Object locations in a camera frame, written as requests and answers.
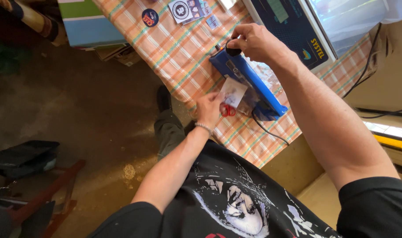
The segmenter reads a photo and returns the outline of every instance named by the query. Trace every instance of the t-shirt sleeve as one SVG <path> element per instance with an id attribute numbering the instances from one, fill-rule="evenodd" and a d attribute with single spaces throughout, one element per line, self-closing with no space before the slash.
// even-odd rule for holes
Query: t-shirt sleeve
<path id="1" fill-rule="evenodd" d="M 87 238 L 154 238 L 161 232 L 162 215 L 150 203 L 129 204 L 107 218 Z"/>
<path id="2" fill-rule="evenodd" d="M 402 237 L 402 180 L 370 177 L 339 191 L 336 230 L 346 238 Z"/>

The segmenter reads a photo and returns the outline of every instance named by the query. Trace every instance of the black t-shirt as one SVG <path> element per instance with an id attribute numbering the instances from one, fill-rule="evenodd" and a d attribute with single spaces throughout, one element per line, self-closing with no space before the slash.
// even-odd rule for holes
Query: black t-shirt
<path id="1" fill-rule="evenodd" d="M 149 203 L 133 203 L 88 237 L 402 237 L 401 180 L 357 180 L 339 199 L 336 232 L 257 167 L 209 141 L 163 215 Z"/>

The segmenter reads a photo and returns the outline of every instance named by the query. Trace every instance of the bracelet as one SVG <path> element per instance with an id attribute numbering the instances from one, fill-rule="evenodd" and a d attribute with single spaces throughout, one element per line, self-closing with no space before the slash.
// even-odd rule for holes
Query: bracelet
<path id="1" fill-rule="evenodd" d="M 195 122 L 195 126 L 202 127 L 204 129 L 206 129 L 210 133 L 210 136 L 213 136 L 213 131 L 206 124 Z"/>

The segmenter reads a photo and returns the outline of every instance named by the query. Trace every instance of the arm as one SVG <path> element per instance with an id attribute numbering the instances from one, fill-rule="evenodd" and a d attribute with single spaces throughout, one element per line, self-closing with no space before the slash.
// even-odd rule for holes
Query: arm
<path id="1" fill-rule="evenodd" d="M 366 177 L 399 178 L 391 160 L 357 114 L 264 26 L 239 25 L 228 43 L 274 71 L 314 155 L 339 191 Z"/>
<path id="2" fill-rule="evenodd" d="M 210 93 L 197 100 L 198 122 L 214 129 L 219 119 L 219 105 L 224 95 Z M 162 214 L 174 198 L 188 172 L 210 137 L 202 128 L 194 128 L 172 152 L 147 173 L 131 203 L 147 202 Z"/>

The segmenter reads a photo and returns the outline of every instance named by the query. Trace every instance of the red scissors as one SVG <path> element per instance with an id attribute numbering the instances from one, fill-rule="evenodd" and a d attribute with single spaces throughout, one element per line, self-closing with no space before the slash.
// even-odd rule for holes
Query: red scissors
<path id="1" fill-rule="evenodd" d="M 222 116 L 235 116 L 236 110 L 234 107 L 230 106 L 229 104 L 225 105 L 225 111 L 222 113 Z"/>

